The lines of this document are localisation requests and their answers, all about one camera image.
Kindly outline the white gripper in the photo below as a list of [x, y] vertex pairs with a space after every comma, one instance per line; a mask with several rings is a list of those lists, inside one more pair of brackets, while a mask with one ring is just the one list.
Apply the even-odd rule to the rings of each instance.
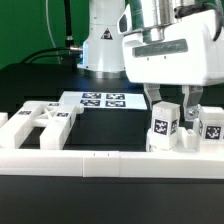
[[143, 87], [150, 108], [162, 100], [159, 84], [185, 85], [184, 118], [198, 117], [202, 86], [224, 82], [224, 29], [215, 31], [216, 15], [208, 10], [167, 27], [161, 42], [146, 44], [140, 33], [124, 37], [126, 74], [133, 83], [149, 83]]

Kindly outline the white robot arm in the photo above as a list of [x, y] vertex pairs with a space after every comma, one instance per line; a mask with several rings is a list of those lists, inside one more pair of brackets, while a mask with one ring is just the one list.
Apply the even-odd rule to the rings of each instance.
[[150, 103], [180, 85], [184, 117], [198, 116], [205, 86], [224, 83], [220, 0], [89, 0], [89, 36], [78, 67], [97, 78], [126, 74]]

